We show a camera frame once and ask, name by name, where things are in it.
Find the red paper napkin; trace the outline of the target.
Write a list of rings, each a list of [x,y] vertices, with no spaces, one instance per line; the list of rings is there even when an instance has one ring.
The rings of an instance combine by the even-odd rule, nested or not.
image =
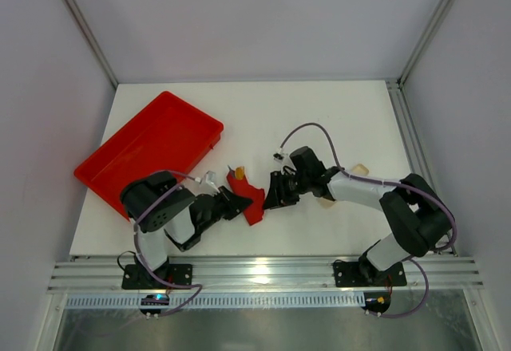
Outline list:
[[[248,197],[253,200],[253,204],[243,212],[248,225],[253,226],[262,221],[263,202],[265,200],[264,189],[252,186],[248,182],[247,176],[245,176],[242,180],[237,180],[234,176],[234,172],[230,171],[228,171],[226,180],[235,194]]]

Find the yellow plastic spoon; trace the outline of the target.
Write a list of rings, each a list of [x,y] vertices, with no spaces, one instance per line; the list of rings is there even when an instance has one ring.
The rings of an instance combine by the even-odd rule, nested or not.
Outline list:
[[[242,180],[245,177],[245,169],[243,166],[237,167],[234,171],[234,176],[237,180]]]

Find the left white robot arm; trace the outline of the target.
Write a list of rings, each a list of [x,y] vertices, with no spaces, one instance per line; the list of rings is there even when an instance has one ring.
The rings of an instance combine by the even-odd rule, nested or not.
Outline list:
[[[158,171],[128,184],[121,205],[133,224],[135,263],[125,282],[156,288],[189,289],[171,275],[167,244],[179,251],[193,248],[202,234],[220,220],[245,212],[253,200],[216,184],[216,174],[193,177]]]

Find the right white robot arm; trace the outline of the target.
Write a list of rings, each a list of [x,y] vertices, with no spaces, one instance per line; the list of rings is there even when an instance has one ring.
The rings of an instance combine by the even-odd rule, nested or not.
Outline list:
[[[417,174],[398,181],[356,176],[339,165],[326,168],[309,147],[293,151],[290,160],[290,166],[271,173],[263,209],[292,206],[301,195],[311,193],[319,199],[381,211],[390,227],[390,234],[356,261],[334,262],[338,287],[405,286],[403,262],[435,250],[438,241],[453,229],[450,211]]]

